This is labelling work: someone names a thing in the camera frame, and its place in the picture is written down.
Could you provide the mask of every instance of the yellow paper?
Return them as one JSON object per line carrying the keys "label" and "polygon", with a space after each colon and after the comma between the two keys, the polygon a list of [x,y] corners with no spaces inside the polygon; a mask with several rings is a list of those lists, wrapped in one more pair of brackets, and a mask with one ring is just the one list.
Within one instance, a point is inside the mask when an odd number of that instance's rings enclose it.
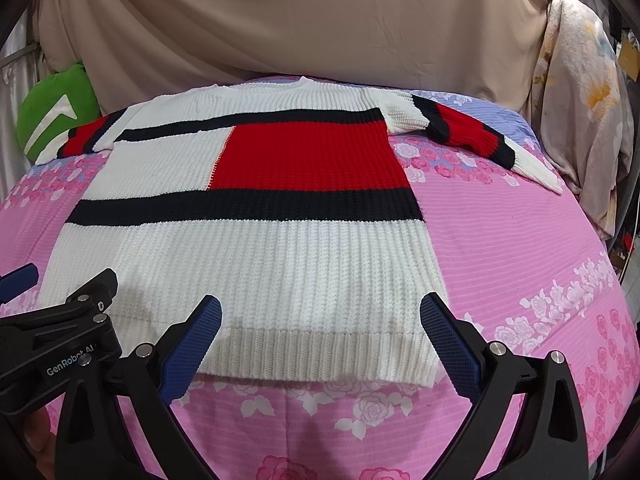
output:
{"label": "yellow paper", "polygon": [[620,50],[618,64],[631,79],[638,81],[638,74],[640,74],[640,52],[636,50],[626,36],[622,38],[622,50]]}

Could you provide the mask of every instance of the red knit panel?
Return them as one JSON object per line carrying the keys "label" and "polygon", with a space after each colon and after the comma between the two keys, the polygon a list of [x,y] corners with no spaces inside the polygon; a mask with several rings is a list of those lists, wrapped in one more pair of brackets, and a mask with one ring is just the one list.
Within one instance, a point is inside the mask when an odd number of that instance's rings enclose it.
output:
{"label": "red knit panel", "polygon": [[240,124],[209,189],[337,191],[409,187],[386,124]]}
{"label": "red knit panel", "polygon": [[498,149],[499,138],[485,130],[477,119],[441,104],[438,111],[449,125],[449,146],[468,146],[484,158],[490,158]]}
{"label": "red knit panel", "polygon": [[65,143],[65,147],[62,149],[62,155],[81,155],[82,150],[84,149],[84,144],[91,138],[94,132],[104,124],[107,117],[109,116],[100,117],[93,123],[83,124],[82,126],[74,128],[76,134]]}

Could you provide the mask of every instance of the beige cloth backdrop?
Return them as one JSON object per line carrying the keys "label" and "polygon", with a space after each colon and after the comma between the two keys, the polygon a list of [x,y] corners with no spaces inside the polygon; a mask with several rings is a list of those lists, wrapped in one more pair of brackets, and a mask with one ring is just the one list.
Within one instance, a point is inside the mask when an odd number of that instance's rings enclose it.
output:
{"label": "beige cloth backdrop", "polygon": [[459,92],[520,110],[547,0],[40,0],[50,66],[111,112],[265,73]]}

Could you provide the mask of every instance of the white logo on green pillow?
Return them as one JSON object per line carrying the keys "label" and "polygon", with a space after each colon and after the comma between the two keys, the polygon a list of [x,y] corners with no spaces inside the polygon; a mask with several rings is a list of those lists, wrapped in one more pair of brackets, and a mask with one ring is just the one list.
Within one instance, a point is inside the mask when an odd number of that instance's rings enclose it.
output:
{"label": "white logo on green pillow", "polygon": [[53,105],[51,110],[46,113],[38,126],[36,126],[36,129],[33,131],[31,137],[29,137],[29,140],[27,141],[27,145],[24,147],[25,155],[29,153],[29,150],[33,146],[33,143],[40,138],[40,136],[44,133],[44,130],[46,130],[54,121],[54,119],[59,115],[66,115],[67,117],[70,117],[72,119],[78,118],[78,116],[74,112],[74,108],[71,106],[71,102],[69,102],[69,97],[66,94],[58,99],[56,104]]}

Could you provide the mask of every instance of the white curtain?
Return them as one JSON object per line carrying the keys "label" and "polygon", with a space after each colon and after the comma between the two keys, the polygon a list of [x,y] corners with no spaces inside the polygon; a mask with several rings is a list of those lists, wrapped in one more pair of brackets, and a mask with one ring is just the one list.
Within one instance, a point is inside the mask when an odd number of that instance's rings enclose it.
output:
{"label": "white curtain", "polygon": [[[25,12],[7,42],[0,59],[26,46],[28,16]],[[36,52],[31,52],[0,69],[0,203],[30,165],[15,139],[18,108],[37,82]]]}

